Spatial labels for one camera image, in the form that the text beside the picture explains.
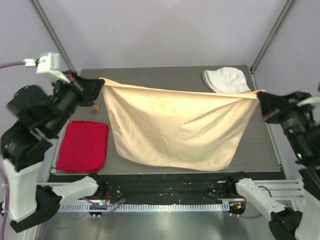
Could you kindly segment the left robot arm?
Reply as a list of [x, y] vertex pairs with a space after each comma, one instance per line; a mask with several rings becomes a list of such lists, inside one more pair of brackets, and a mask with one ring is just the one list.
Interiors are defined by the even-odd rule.
[[4, 217], [10, 217], [15, 232], [47, 222], [62, 205], [89, 196], [100, 200], [106, 195], [107, 183], [96, 173], [61, 187], [37, 183], [51, 139], [58, 137], [78, 107], [95, 103], [104, 83], [102, 79], [85, 79], [65, 71], [53, 83], [51, 95], [38, 85], [28, 85], [7, 104], [17, 122], [0, 139], [7, 188], [1, 209]]

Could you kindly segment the peach cloth napkin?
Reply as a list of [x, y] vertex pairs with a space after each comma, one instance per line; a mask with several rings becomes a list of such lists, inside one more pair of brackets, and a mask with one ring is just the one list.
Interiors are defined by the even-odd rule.
[[230, 165], [258, 105], [257, 91], [177, 91], [105, 79], [102, 92], [121, 157], [205, 172]]

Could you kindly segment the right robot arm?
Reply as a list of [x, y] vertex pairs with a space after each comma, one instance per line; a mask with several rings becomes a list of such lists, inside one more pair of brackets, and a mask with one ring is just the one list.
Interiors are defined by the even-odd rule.
[[288, 95], [258, 92], [262, 120], [279, 124], [296, 157], [305, 191], [303, 211], [293, 210], [266, 195], [244, 172], [227, 177], [226, 193], [241, 196], [268, 221], [277, 240], [318, 240], [320, 238], [320, 125], [313, 110], [320, 105], [319, 96], [296, 91]]

